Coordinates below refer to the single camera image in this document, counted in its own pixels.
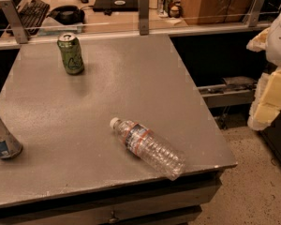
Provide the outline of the clear plastic water bottle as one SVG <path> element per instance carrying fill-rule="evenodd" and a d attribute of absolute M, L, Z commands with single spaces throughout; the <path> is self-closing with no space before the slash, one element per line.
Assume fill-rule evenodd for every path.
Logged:
<path fill-rule="evenodd" d="M 184 172 L 184 154 L 151 129 L 135 121 L 117 117 L 111 119 L 110 127 L 129 152 L 171 181 Z"/>

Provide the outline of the metal bracket right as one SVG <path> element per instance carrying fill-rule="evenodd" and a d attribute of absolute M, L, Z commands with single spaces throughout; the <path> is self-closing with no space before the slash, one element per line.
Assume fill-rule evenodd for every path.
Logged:
<path fill-rule="evenodd" d="M 253 0 L 249 12 L 247 13 L 246 24 L 248 27 L 255 27 L 259 22 L 259 14 L 265 0 Z"/>

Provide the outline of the shiny can on desk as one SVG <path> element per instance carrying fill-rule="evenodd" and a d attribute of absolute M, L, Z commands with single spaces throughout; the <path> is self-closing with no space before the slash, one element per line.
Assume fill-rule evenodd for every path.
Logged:
<path fill-rule="evenodd" d="M 161 17 L 170 16 L 170 4 L 173 0 L 157 0 L 157 14 Z"/>

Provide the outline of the grey metal shelf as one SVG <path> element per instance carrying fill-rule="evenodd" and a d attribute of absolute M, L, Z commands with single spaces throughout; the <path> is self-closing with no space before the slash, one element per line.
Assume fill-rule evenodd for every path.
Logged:
<path fill-rule="evenodd" d="M 209 108 L 250 104 L 254 100 L 257 81 L 245 77 L 226 77 L 221 84 L 198 88 Z"/>

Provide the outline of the grey cabinet drawer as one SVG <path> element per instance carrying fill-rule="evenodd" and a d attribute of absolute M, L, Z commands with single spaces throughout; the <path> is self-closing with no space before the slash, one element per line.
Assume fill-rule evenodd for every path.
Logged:
<path fill-rule="evenodd" d="M 221 187 L 216 177 L 120 187 L 0 208 L 0 225 L 180 225 Z"/>

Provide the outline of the green soda can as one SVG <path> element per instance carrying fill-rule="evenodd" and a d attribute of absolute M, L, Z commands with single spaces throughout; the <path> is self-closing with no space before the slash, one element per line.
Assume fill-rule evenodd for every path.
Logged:
<path fill-rule="evenodd" d="M 57 39 L 63 65 L 67 74 L 77 75 L 84 71 L 81 45 L 73 33 L 63 33 Z"/>

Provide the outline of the black laptop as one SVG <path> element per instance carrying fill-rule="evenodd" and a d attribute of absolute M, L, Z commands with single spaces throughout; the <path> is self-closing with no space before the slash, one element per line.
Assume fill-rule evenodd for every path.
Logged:
<path fill-rule="evenodd" d="M 138 0 L 96 0 L 93 11 L 137 11 Z"/>

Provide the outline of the silver blue can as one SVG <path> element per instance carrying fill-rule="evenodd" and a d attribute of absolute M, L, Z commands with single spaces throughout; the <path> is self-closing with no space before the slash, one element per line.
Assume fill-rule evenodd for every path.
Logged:
<path fill-rule="evenodd" d="M 22 145 L 7 129 L 6 125 L 0 118 L 0 158 L 10 159 L 20 154 Z"/>

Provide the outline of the white robot cover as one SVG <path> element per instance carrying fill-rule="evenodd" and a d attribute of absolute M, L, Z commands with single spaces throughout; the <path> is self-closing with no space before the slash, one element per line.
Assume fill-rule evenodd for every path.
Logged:
<path fill-rule="evenodd" d="M 273 21 L 266 41 L 266 58 L 281 67 L 281 12 Z"/>

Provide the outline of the small round brown object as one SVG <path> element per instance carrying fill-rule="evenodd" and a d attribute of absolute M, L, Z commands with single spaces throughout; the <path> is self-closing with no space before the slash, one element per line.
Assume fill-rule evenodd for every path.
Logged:
<path fill-rule="evenodd" d="M 181 8 L 179 6 L 172 6 L 170 8 L 170 17 L 179 18 L 181 16 Z"/>

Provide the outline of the cardboard box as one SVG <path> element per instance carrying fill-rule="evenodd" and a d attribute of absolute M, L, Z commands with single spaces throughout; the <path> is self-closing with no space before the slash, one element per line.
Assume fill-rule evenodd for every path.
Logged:
<path fill-rule="evenodd" d="M 188 25 L 237 23 L 249 11 L 253 0 L 181 0 Z"/>

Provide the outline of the metal bracket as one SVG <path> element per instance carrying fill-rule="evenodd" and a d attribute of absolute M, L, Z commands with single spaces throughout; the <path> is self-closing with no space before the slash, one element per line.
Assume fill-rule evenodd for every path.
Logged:
<path fill-rule="evenodd" d="M 149 0 L 138 0 L 139 32 L 141 36 L 149 34 Z"/>
<path fill-rule="evenodd" d="M 259 22 L 259 14 L 265 0 L 253 0 L 249 12 L 247 13 L 246 24 L 248 27 L 255 27 Z"/>
<path fill-rule="evenodd" d="M 16 41 L 19 44 L 27 43 L 29 36 L 24 29 L 20 15 L 18 14 L 13 0 L 0 0 L 0 8 L 3 10 L 7 18 Z"/>

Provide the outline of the yellow white foam block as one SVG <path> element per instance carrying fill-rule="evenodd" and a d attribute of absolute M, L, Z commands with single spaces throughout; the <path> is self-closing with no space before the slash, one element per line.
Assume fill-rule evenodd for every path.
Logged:
<path fill-rule="evenodd" d="M 246 48 L 252 52 L 266 52 L 266 41 L 269 33 L 267 28 L 251 39 Z M 281 112 L 281 67 L 271 74 L 262 73 L 258 80 L 255 100 L 253 101 L 248 126 L 253 130 L 264 130 Z"/>

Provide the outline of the black headphones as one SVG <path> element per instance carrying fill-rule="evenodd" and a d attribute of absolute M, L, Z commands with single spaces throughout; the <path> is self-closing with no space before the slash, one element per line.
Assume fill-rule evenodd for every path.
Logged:
<path fill-rule="evenodd" d="M 56 7 L 49 14 L 49 17 L 55 19 L 63 25 L 82 23 L 84 21 L 84 16 L 84 11 L 76 6 Z"/>

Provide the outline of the black keyboard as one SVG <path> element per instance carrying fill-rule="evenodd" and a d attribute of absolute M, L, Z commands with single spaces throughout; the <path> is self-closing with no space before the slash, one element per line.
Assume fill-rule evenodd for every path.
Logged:
<path fill-rule="evenodd" d="M 29 35 L 35 35 L 45 20 L 50 5 L 41 0 L 31 0 L 18 9 L 22 24 Z"/>

